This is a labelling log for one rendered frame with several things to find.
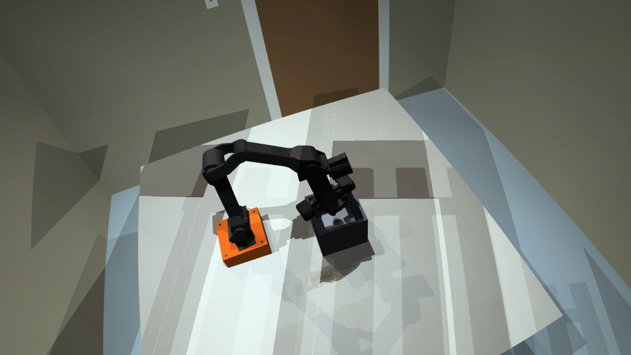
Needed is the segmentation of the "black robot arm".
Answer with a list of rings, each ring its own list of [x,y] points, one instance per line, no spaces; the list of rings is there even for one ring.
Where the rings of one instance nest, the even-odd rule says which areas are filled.
[[[224,155],[228,153],[234,154],[225,160]],[[327,159],[323,151],[318,151],[311,145],[299,144],[293,148],[287,148],[239,139],[233,143],[221,143],[205,151],[202,160],[202,175],[208,184],[214,185],[223,203],[229,216],[227,220],[229,241],[235,243],[239,251],[254,245],[255,235],[251,230],[246,205],[238,204],[227,175],[245,161],[290,168],[297,173],[299,181],[307,180],[314,190],[322,189],[328,184],[327,175],[335,180],[353,173],[345,152]],[[342,211],[349,199],[344,191],[336,192],[331,187],[324,195],[320,193],[317,200],[321,207],[324,205],[329,215],[334,216]]]

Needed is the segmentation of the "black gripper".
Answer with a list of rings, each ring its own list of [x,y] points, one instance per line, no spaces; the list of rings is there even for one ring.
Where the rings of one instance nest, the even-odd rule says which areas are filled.
[[[323,193],[323,195],[328,192],[328,189],[333,187],[334,191],[336,192],[341,192],[341,188],[344,189],[344,191],[346,193],[349,193],[351,191],[353,191],[356,186],[355,183],[353,182],[352,179],[350,179],[350,177],[348,175],[346,176],[342,176],[338,179],[335,179],[335,182],[337,182],[338,184],[336,186],[334,186],[334,184],[330,184],[329,180],[328,180],[328,184],[325,185],[324,188],[319,189],[319,190],[314,190],[312,189],[315,198],[310,200],[310,203],[308,203],[308,201],[305,199],[302,202],[300,202],[299,204],[297,204],[296,208],[297,211],[299,212],[299,214],[302,216],[302,218],[305,221],[308,221],[310,219],[312,219],[316,213],[314,212],[314,207],[316,207],[318,212],[323,212],[326,211],[324,208],[324,205],[322,205],[322,207],[318,204],[318,195],[320,195],[320,193]],[[327,212],[327,211],[326,211]]]

